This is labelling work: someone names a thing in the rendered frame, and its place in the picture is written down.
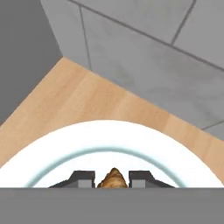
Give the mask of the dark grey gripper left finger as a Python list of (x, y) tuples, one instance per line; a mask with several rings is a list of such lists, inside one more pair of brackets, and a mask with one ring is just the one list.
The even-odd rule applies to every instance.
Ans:
[(69, 179), (51, 185), (51, 188), (95, 188), (95, 172), (74, 171)]

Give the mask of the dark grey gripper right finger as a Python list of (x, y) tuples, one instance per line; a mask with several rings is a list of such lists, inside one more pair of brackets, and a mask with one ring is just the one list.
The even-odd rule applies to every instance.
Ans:
[(150, 171), (129, 171), (129, 188), (172, 188), (153, 177)]

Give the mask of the golden brown croissant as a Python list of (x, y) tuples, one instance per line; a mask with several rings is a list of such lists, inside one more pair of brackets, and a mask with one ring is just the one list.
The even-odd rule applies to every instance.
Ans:
[(112, 168), (111, 171), (105, 176), (105, 178), (98, 184), (98, 188), (127, 188), (128, 185), (116, 168)]

